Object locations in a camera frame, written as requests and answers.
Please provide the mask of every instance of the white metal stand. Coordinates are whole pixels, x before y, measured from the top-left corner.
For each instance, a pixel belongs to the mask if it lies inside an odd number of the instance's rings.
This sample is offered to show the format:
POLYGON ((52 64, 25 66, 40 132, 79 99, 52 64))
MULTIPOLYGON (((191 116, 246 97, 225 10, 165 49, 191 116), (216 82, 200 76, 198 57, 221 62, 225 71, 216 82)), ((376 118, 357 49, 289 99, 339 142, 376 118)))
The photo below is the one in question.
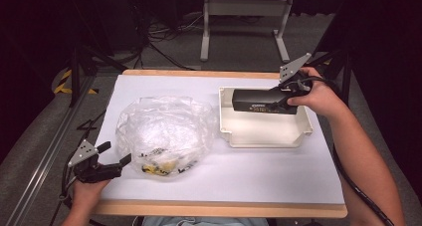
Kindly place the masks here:
POLYGON ((201 61, 208 60, 210 44, 210 15, 278 16, 282 17, 279 30, 274 30, 277 46, 284 63, 290 61, 283 33, 289 18, 293 0, 204 0, 204 34, 202 37, 201 61))

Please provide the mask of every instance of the crumpled plastic bag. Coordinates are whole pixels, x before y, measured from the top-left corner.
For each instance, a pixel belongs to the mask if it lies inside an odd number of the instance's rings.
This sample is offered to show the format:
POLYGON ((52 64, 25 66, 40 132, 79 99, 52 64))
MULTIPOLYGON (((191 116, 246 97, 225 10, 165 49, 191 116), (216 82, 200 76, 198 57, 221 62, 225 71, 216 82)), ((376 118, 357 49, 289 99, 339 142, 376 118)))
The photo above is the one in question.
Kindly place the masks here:
POLYGON ((120 114, 117 151, 131 153, 137 172, 182 173, 210 151, 217 127, 209 104, 188 97, 141 98, 120 114))

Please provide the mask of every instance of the white plastic container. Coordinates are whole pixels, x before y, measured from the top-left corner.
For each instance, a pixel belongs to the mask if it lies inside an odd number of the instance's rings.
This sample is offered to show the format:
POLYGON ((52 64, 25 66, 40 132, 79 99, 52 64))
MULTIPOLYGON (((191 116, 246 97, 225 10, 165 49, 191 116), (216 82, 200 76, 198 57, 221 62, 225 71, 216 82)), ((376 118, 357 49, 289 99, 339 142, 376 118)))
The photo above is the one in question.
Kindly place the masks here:
POLYGON ((314 131, 302 106, 297 114, 235 112, 235 89, 257 88, 220 88, 220 131, 232 147, 298 147, 314 131))

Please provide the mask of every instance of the yellow and black tape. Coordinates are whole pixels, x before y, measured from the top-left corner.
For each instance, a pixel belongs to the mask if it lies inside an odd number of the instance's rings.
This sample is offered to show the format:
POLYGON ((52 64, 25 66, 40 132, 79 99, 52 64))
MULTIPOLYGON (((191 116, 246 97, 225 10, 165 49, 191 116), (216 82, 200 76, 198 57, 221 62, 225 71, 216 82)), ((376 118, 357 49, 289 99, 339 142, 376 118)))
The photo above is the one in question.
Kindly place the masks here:
MULTIPOLYGON (((63 74, 59 83, 57 84, 54 90, 55 94, 71 94, 72 93, 72 89, 65 88, 65 83, 71 75, 72 75, 72 69, 68 68, 63 74)), ((88 94, 97 94, 99 91, 100 91, 99 89, 89 89, 88 94)))

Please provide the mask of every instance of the gray floor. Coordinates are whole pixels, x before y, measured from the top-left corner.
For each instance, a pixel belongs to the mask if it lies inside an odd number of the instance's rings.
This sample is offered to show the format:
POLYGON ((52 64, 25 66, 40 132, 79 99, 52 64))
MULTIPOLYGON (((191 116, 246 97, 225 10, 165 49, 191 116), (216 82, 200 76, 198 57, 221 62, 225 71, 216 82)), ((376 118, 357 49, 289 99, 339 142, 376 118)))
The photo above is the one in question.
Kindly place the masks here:
MULTIPOLYGON (((306 52, 312 52, 317 45, 332 16, 317 15, 293 16, 289 19, 285 32, 285 43, 291 59, 298 58, 306 52)), ((179 63, 201 70, 209 71, 241 71, 241 72, 277 72, 282 65, 276 43, 272 37, 272 30, 277 29, 278 20, 272 18, 261 19, 255 24, 247 24, 236 19, 223 19, 213 23, 209 61, 199 61, 202 31, 199 28, 170 41, 154 43, 163 53, 171 56, 179 63)), ((143 66, 137 68, 173 68, 163 57, 151 49, 142 53, 143 66)), ((134 61, 127 64, 133 68, 134 61)), ((20 222, 22 225, 48 225, 58 203, 62 169, 66 157, 77 146, 83 132, 77 127, 94 119, 106 109, 117 73, 107 69, 95 77, 92 89, 99 89, 96 95, 86 95, 79 106, 69 128, 65 130, 63 140, 58 146, 57 155, 51 167, 45 169, 45 178, 40 182, 40 188, 35 190, 33 201, 26 205, 20 222)), ((31 178, 37 177, 37 167, 52 142, 57 138, 57 130, 61 128, 62 120, 69 113, 70 95, 57 94, 55 99, 40 113, 27 128, 22 137, 0 165, 0 225, 6 225, 15 207, 26 190, 31 178)), ((387 161, 397 181, 405 211, 407 225, 422 225, 422 208, 407 179, 395 163, 376 123, 368 109, 360 88, 353 78, 350 91, 350 107, 355 112, 363 127, 373 139, 383 157, 387 161)), ((96 127, 101 127, 102 120, 96 127)), ((320 123, 328 145, 332 139, 326 121, 321 118, 320 123)), ((88 140, 94 143, 99 130, 94 130, 88 140)), ((62 207, 55 225, 66 217, 69 210, 62 207)), ((94 216, 106 225, 131 225, 134 217, 127 216, 94 216)), ((305 225, 310 219, 278 219, 279 225, 305 225)), ((322 225, 347 225, 345 219, 318 219, 322 225)))

